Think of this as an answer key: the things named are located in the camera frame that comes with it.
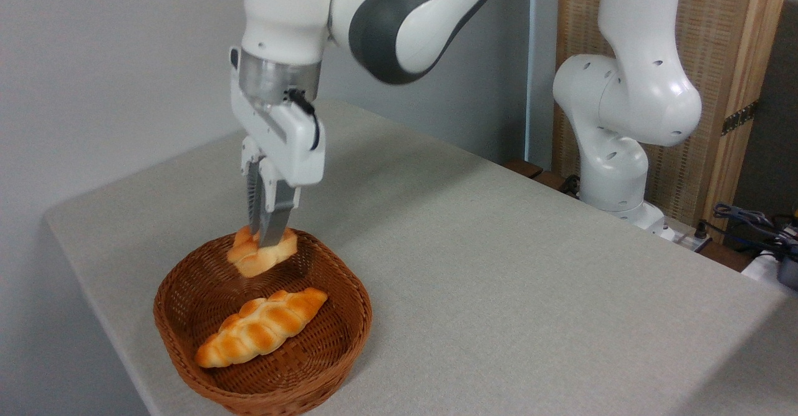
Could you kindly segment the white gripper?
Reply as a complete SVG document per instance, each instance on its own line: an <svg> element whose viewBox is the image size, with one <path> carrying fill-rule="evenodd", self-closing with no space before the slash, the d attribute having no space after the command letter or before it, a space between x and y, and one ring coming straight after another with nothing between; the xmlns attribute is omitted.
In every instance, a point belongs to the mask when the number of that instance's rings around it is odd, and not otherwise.
<svg viewBox="0 0 798 416"><path fill-rule="evenodd" d="M325 129L312 105L321 65L280 64L232 47L231 107L249 135L242 142L249 231L259 247L279 244L300 186L318 183Z"/></svg>

